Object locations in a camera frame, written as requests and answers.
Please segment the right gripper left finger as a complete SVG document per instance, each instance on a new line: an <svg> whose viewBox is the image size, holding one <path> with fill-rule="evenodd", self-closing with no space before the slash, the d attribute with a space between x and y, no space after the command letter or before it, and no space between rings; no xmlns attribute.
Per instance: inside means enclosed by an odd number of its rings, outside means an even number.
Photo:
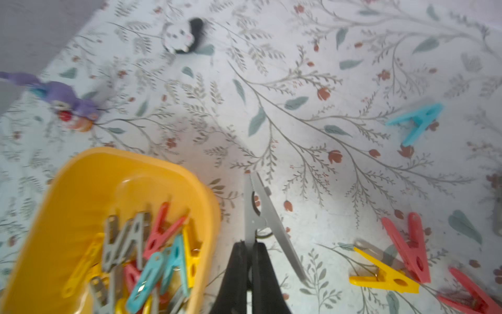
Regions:
<svg viewBox="0 0 502 314"><path fill-rule="evenodd" d="M226 272L210 314L246 313L248 255L244 242L233 245Z"/></svg>

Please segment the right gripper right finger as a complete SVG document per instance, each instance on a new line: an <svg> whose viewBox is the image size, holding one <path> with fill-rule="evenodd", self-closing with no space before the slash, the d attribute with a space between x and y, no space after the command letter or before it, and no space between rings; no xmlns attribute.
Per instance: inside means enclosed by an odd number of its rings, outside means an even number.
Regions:
<svg viewBox="0 0 502 314"><path fill-rule="evenodd" d="M264 243L256 242L252 248L252 312L257 314L291 314L271 259Z"/></svg>

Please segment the grey clothespin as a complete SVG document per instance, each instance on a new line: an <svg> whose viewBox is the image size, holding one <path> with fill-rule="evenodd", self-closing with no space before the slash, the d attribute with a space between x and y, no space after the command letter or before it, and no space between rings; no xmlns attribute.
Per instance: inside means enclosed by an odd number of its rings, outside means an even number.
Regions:
<svg viewBox="0 0 502 314"><path fill-rule="evenodd" d="M151 214L142 211L127 220L123 228L119 229L119 217L117 215L107 217L101 259L103 272L110 272L113 266L125 263L133 255L135 255L136 268L143 270L146 262L142 254L150 235L151 220Z"/></svg>
<svg viewBox="0 0 502 314"><path fill-rule="evenodd" d="M247 253L251 254L252 248L257 242L257 232L269 228L299 280L306 285L309 283L309 279L270 195L270 190L264 186L258 173L244 175L244 243Z"/></svg>

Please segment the teal clothespin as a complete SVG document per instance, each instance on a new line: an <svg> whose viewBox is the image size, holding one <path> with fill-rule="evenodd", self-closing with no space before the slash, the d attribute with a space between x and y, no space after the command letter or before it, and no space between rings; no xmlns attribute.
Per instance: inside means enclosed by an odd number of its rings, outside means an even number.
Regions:
<svg viewBox="0 0 502 314"><path fill-rule="evenodd" d="M410 147L414 145L426 129L436 120L443 109L444 105L441 103L426 105L417 110L394 117L388 120L385 125L394 126L404 122L413 122L414 128L401 143L403 147Z"/></svg>
<svg viewBox="0 0 502 314"><path fill-rule="evenodd" d="M126 302L126 309L130 313L137 313L149 299L162 276L165 263L166 256L162 252L156 252L150 257Z"/></svg>

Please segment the yellow plastic storage box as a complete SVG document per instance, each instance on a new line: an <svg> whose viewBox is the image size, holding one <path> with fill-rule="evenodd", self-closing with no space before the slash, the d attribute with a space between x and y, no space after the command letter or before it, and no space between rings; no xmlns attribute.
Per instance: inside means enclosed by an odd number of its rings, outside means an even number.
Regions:
<svg viewBox="0 0 502 314"><path fill-rule="evenodd" d="M182 166L111 148L86 150L56 175L1 300L2 313L91 313L93 300L83 273L70 296L64 288L92 244L102 246L105 221L123 225L142 211L156 214L169 202L166 221L188 217L191 247L199 264L188 313L199 313L220 231L220 208L212 190Z"/></svg>

